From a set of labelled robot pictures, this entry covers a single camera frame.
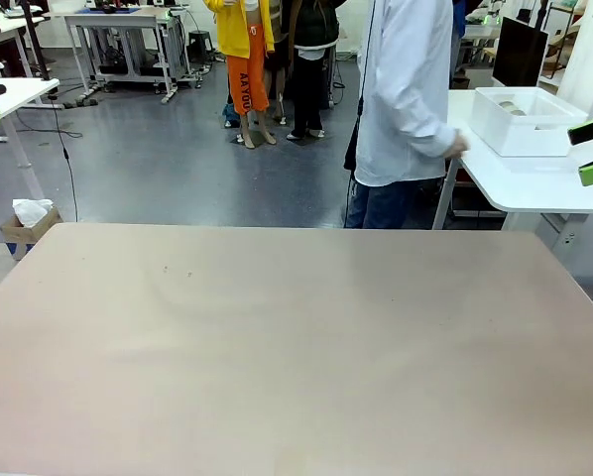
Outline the person's right hand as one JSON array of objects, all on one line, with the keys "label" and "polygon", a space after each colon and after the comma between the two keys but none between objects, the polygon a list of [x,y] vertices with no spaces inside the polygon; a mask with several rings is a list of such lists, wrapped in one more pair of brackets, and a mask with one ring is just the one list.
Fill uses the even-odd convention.
[{"label": "person's right hand", "polygon": [[457,129],[455,138],[448,150],[444,153],[446,159],[459,159],[469,150],[469,143],[462,132]]}]

